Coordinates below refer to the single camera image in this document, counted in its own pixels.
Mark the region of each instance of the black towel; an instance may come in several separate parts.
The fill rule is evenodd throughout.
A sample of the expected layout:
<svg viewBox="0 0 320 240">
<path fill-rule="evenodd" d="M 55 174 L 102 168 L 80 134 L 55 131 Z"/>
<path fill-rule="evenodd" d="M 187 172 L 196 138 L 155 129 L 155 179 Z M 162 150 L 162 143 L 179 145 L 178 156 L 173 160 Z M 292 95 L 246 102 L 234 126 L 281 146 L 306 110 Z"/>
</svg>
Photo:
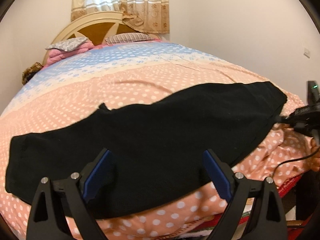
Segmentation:
<svg viewBox="0 0 320 240">
<path fill-rule="evenodd" d="M 151 105 L 109 110 L 102 104 L 68 127 L 13 137 L 6 190 L 31 203 L 42 177 L 79 172 L 105 147 L 115 156 L 115 179 L 89 202 L 95 218 L 154 208 L 210 181 L 202 166 L 207 148 L 230 166 L 243 160 L 285 102 L 272 83 L 257 82 L 201 84 Z"/>
</svg>

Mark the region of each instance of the white wall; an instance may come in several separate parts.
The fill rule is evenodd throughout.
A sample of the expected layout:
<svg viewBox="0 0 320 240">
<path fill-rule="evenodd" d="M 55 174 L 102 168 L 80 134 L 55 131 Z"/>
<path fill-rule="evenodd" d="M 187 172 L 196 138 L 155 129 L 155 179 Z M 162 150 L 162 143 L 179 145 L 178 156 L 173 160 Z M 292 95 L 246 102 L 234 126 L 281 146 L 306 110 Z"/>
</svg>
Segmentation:
<svg viewBox="0 0 320 240">
<path fill-rule="evenodd" d="M 0 113 L 70 11 L 71 0 L 16 0 L 10 7 L 0 22 Z M 303 99 L 305 82 L 320 82 L 320 35 L 298 0 L 170 0 L 170 25 L 164 39 L 241 65 Z"/>
<path fill-rule="evenodd" d="M 27 67 L 70 22 L 71 0 L 15 0 L 0 22 L 0 113 L 22 87 Z"/>
<path fill-rule="evenodd" d="M 190 47 L 266 76 L 303 100 L 306 81 L 320 82 L 320 35 L 298 0 L 192 0 L 190 12 Z"/>
</svg>

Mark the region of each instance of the wrinkled bedsheet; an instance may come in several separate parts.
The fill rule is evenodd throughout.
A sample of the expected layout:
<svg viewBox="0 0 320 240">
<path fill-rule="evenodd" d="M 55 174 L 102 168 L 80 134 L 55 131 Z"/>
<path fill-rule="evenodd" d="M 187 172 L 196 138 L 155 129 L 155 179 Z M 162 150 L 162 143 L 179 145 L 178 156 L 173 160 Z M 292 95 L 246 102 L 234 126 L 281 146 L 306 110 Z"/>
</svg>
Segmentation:
<svg viewBox="0 0 320 240">
<path fill-rule="evenodd" d="M 101 103 L 109 109 L 135 103 L 151 104 L 201 83 L 263 81 L 268 79 L 217 57 L 159 42 L 90 50 L 49 66 L 21 89 L 0 117 L 1 215 L 24 239 L 30 206 L 4 189 L 12 136 L 68 126 L 87 117 Z M 282 91 L 288 97 L 283 114 L 303 106 L 298 96 Z M 233 170 L 241 171 L 248 178 L 263 180 L 278 163 L 305 156 L 309 151 L 304 136 L 275 125 L 258 148 Z M 287 163 L 276 171 L 275 182 L 281 186 L 308 168 L 302 161 Z M 110 240 L 161 239 L 192 230 L 223 212 L 226 205 L 214 185 L 208 183 L 168 205 L 98 223 Z M 68 224 L 74 237 L 80 239 L 74 221 L 68 218 Z"/>
</svg>

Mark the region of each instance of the metal screw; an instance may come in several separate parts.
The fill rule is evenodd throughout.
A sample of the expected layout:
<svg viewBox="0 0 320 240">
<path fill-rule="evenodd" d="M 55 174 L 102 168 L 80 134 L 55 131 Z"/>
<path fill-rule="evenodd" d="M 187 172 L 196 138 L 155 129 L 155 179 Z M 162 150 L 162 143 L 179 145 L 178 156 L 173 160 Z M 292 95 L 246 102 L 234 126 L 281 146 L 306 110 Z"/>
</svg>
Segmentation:
<svg viewBox="0 0 320 240">
<path fill-rule="evenodd" d="M 273 178 L 267 177 L 266 178 L 266 182 L 268 182 L 269 184 L 273 183 Z"/>
<path fill-rule="evenodd" d="M 43 177 L 43 178 L 41 179 L 41 183 L 42 183 L 42 184 L 46 184 L 48 181 L 49 181 L 49 179 L 48 179 L 47 177 Z"/>
<path fill-rule="evenodd" d="M 244 178 L 244 175 L 241 172 L 237 172 L 235 174 L 235 176 L 236 176 L 237 179 L 243 179 Z"/>
<path fill-rule="evenodd" d="M 80 174 L 77 173 L 77 172 L 74 172 L 74 173 L 71 174 L 71 178 L 72 179 L 78 179 L 79 177 L 80 177 Z"/>
</svg>

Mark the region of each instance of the wooden headboard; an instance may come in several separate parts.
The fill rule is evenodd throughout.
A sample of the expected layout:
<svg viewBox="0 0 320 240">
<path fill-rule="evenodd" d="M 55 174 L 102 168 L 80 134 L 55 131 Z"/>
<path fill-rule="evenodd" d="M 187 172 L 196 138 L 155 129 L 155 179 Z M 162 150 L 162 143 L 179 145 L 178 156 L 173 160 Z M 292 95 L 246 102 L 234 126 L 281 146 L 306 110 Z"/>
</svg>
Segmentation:
<svg viewBox="0 0 320 240">
<path fill-rule="evenodd" d="M 75 37 L 87 37 L 94 45 L 99 45 L 105 38 L 120 33 L 138 32 L 122 22 L 122 12 L 106 11 L 84 15 L 65 27 L 51 42 L 64 41 Z M 46 64 L 49 52 L 44 56 L 43 65 Z"/>
</svg>

